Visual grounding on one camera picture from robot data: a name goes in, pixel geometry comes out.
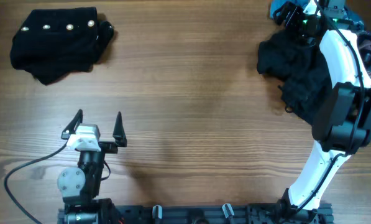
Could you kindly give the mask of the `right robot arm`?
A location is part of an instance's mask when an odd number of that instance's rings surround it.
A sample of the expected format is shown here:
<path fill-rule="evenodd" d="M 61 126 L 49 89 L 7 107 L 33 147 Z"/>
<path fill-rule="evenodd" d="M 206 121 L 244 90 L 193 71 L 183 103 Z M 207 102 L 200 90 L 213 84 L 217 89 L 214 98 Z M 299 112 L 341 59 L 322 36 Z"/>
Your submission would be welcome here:
<path fill-rule="evenodd" d="M 305 7 L 287 1 L 273 18 L 307 42 L 320 39 L 332 83 L 313 120 L 314 144 L 303 170 L 267 212 L 273 223 L 313 223 L 323 216 L 321 198 L 341 165 L 371 142 L 368 62 L 343 1 L 310 1 Z"/>

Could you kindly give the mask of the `black knit sweater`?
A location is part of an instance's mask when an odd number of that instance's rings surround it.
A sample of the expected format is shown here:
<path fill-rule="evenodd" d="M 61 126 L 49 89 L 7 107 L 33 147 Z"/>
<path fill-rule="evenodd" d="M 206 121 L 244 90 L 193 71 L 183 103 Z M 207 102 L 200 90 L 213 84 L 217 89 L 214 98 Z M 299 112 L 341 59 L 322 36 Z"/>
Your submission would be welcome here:
<path fill-rule="evenodd" d="M 50 85 L 90 71 L 113 37 L 113 25 L 95 7 L 34 9 L 12 38 L 11 65 Z"/>

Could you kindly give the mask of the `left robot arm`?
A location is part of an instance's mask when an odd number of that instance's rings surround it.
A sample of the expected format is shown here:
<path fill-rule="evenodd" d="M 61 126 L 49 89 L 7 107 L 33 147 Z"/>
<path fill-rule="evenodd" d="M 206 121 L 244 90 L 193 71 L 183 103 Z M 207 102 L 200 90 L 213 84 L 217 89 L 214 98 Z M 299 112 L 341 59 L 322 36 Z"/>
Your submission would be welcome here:
<path fill-rule="evenodd" d="M 64 208 L 58 211 L 58 223 L 124 223 L 124 217 L 110 198 L 97 199 L 103 177 L 103 169 L 109 167 L 106 154 L 117 154 L 120 147 L 127 146 L 122 114 L 118 112 L 114 125 L 113 141 L 100 140 L 100 131 L 95 124 L 83 122 L 83 111 L 62 131 L 69 149 L 80 153 L 77 165 L 67 167 L 57 179 Z"/>

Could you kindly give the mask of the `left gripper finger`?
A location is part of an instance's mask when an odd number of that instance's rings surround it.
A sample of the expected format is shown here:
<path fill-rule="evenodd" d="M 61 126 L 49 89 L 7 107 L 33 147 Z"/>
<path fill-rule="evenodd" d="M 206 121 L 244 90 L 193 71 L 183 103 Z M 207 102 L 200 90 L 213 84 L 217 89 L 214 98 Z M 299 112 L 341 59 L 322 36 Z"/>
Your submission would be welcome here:
<path fill-rule="evenodd" d="M 119 111 L 116 116 L 116 121 L 114 125 L 114 131 L 112 134 L 115 144 L 118 147 L 126 147 L 127 146 L 127 138 L 126 133 L 124 131 L 123 122 L 122 122 L 122 113 Z"/>
<path fill-rule="evenodd" d="M 72 134 L 75 134 L 77 127 L 83 122 L 83 110 L 79 109 L 74 118 L 68 123 L 61 134 L 62 139 L 69 139 Z"/>

